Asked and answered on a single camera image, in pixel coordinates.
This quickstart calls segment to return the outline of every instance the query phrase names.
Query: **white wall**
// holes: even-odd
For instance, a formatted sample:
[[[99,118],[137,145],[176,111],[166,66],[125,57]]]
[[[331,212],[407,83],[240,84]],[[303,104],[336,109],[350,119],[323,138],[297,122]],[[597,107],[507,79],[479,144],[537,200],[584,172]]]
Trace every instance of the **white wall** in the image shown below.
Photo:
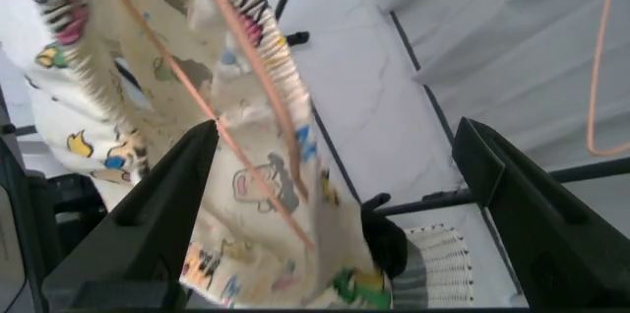
[[[579,181],[564,186],[630,238],[630,174]]]

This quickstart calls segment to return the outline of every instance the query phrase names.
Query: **white curtain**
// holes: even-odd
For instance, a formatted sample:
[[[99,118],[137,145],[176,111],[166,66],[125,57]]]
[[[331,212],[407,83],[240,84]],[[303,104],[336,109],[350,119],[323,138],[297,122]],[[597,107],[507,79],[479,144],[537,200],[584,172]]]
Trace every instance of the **white curtain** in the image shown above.
[[[586,149],[603,0],[381,0],[403,26],[449,125],[488,124],[547,170],[619,156]],[[612,0],[596,143],[630,142],[630,0]]]

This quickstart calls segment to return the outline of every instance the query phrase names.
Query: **drawstring bag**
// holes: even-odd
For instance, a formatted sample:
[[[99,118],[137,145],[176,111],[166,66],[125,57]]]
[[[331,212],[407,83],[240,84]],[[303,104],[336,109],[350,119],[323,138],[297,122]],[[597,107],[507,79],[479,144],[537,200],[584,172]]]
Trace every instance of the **drawstring bag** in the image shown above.
[[[391,307],[267,0],[31,0],[35,11],[40,33],[10,54],[36,127],[110,209],[183,133],[217,120],[184,284],[229,307]],[[150,106],[124,93],[121,58]]]

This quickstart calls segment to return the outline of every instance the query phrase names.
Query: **white floor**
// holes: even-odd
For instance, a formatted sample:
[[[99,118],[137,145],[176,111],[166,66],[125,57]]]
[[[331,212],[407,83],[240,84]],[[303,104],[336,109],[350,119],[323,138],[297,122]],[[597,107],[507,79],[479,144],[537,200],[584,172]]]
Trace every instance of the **white floor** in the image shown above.
[[[461,184],[433,108],[411,80],[410,59],[375,0],[289,0],[281,28],[311,33],[293,57],[361,199],[389,192],[390,205],[398,205]],[[0,82],[12,120],[32,124],[21,75],[4,68],[2,57]],[[403,227],[454,226],[472,251],[475,305],[508,304],[514,286],[476,206],[394,220]]]

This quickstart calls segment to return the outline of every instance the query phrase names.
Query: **patterned cloth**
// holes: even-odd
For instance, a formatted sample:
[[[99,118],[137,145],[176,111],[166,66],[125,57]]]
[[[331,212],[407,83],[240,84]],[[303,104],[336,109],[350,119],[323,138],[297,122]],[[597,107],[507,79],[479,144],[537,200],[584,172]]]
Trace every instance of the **patterned cloth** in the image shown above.
[[[305,247],[221,139],[182,282],[225,306],[389,308],[389,283],[363,240],[359,206],[328,178],[308,92],[267,0],[230,1],[289,109],[308,204],[296,194],[268,98],[212,0],[131,1],[315,243]],[[94,179],[110,209],[207,119],[118,0],[5,3],[3,48],[31,86],[37,131],[64,165]],[[151,109],[123,92],[116,58]],[[107,192],[103,182],[122,190]]]

